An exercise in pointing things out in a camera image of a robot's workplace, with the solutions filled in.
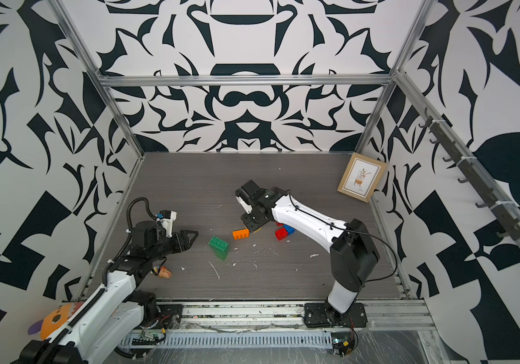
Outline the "dark green long lego brick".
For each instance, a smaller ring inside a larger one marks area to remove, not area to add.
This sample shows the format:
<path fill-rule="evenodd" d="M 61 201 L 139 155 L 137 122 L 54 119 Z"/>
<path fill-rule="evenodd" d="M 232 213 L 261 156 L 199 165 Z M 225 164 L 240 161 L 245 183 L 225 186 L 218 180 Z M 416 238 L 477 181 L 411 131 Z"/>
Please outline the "dark green long lego brick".
<path fill-rule="evenodd" d="M 208 245 L 217 253 L 227 253 L 229 250 L 229 243 L 217 237 L 212 237 Z"/>

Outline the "dark green upturned lego brick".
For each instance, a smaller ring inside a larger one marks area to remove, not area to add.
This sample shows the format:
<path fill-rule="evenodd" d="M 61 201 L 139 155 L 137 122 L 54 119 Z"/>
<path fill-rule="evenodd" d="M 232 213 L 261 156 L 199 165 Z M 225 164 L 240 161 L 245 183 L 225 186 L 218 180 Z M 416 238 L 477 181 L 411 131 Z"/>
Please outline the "dark green upturned lego brick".
<path fill-rule="evenodd" d="M 228 251 L 215 251 L 214 254 L 215 256 L 222 260 L 222 261 L 225 261 L 225 259 L 228 257 Z"/>

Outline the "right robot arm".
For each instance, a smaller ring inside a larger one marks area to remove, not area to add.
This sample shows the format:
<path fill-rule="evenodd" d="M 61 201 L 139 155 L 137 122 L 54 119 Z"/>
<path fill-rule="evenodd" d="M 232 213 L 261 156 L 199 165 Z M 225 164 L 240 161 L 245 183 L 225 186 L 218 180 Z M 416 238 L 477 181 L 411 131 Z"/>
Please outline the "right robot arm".
<path fill-rule="evenodd" d="M 308 328 L 367 326 L 364 306 L 356 298 L 368 283 L 392 278 L 397 273 L 371 278 L 381 254 L 376 241 L 397 254 L 392 246 L 369 233 L 363 222 L 350 222 L 331 218 L 295 199 L 288 190 L 278 187 L 265 189 L 253 180 L 235 191 L 238 203 L 245 213 L 240 220 L 251 232 L 256 232 L 270 221 L 281 223 L 319 244 L 330 256 L 334 285 L 324 303 L 307 303 L 304 306 L 304 325 Z"/>

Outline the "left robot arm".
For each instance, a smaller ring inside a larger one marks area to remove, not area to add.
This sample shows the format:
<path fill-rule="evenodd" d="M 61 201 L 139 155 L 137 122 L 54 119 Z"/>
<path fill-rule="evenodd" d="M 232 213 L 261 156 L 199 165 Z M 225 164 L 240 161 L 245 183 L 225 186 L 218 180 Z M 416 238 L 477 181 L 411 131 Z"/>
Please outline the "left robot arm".
<path fill-rule="evenodd" d="M 69 318 L 21 350 L 18 363 L 102 363 L 135 328 L 159 317 L 155 294 L 139 289 L 168 256 L 187 252 L 199 236 L 174 230 L 175 211 L 151 211 L 146 197 L 129 203 L 123 246 L 102 272 L 102 282 Z"/>

